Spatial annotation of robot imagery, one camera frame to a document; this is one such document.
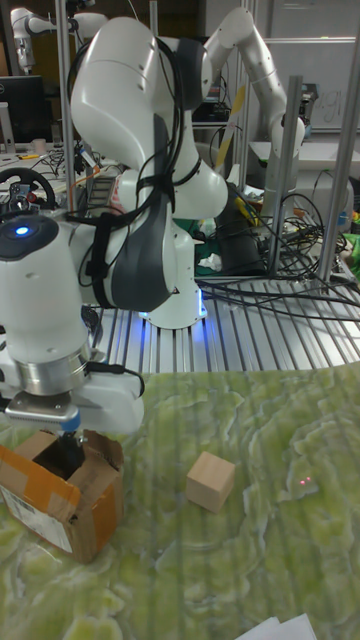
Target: wooden cube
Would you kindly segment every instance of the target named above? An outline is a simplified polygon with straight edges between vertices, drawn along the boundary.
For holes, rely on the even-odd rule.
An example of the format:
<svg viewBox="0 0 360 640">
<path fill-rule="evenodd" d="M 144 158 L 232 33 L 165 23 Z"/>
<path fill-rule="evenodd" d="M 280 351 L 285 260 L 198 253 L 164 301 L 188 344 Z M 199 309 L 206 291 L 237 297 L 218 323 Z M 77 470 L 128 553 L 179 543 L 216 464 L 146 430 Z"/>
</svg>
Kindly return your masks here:
<svg viewBox="0 0 360 640">
<path fill-rule="evenodd" d="M 186 497 L 218 513 L 234 486 L 235 465 L 203 451 L 186 476 Z"/>
</svg>

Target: cardboard box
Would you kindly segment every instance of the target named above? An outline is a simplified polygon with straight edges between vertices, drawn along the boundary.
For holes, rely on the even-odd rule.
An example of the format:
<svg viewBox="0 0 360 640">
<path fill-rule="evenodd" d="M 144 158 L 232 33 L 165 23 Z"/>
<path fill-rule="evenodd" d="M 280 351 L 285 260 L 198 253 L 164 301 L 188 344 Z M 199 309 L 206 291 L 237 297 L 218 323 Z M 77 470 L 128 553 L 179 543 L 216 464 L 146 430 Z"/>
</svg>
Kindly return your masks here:
<svg viewBox="0 0 360 640">
<path fill-rule="evenodd" d="M 74 471 L 61 441 L 38 431 L 15 451 L 0 446 L 0 489 L 10 513 L 75 560 L 87 563 L 124 514 L 121 445 L 84 431 Z"/>
</svg>

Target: computer monitor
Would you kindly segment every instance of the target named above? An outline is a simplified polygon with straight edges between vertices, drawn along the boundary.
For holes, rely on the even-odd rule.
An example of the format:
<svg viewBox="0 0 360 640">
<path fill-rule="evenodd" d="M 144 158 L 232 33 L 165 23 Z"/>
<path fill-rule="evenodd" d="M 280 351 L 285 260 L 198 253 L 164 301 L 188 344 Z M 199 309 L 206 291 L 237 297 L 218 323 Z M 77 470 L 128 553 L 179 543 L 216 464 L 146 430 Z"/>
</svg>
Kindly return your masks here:
<svg viewBox="0 0 360 640">
<path fill-rule="evenodd" d="M 41 76 L 0 77 L 0 102 L 7 102 L 14 141 L 52 142 L 51 119 Z"/>
</svg>

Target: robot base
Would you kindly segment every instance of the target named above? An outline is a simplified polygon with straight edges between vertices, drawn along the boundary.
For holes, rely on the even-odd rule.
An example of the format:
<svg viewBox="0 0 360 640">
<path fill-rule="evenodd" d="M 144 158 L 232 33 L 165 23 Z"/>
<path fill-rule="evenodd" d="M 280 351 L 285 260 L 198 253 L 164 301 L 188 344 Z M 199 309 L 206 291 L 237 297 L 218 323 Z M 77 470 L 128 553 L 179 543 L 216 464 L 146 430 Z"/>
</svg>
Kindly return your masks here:
<svg viewBox="0 0 360 640">
<path fill-rule="evenodd" d="M 149 313 L 140 313 L 160 329 L 185 329 L 205 318 L 202 291 L 194 278 L 194 242 L 191 236 L 174 225 L 178 281 L 173 295 L 164 304 Z"/>
</svg>

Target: steering wheel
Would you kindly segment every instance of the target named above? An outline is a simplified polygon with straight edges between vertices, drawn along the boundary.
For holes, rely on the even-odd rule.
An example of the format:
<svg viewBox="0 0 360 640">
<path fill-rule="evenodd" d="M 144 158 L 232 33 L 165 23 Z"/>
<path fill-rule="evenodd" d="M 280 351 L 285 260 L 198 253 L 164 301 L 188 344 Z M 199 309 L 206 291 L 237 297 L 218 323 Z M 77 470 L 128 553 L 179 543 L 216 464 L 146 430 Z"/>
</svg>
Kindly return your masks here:
<svg viewBox="0 0 360 640">
<path fill-rule="evenodd" d="M 7 209 L 11 210 L 11 207 L 16 203 L 19 213 L 23 213 L 30 208 L 31 204 L 36 204 L 40 209 L 55 209 L 56 200 L 54 189 L 50 182 L 33 169 L 26 169 L 24 167 L 17 167 L 14 169 L 5 169 L 0 171 L 0 184 L 9 180 L 9 178 L 20 178 L 19 182 L 13 182 L 10 185 L 10 202 L 7 203 Z M 45 191 L 46 200 L 37 198 L 34 191 L 36 191 L 38 183 Z M 28 186 L 28 191 L 22 191 L 20 185 Z M 14 213 L 17 213 L 16 205 L 14 207 Z"/>
</svg>

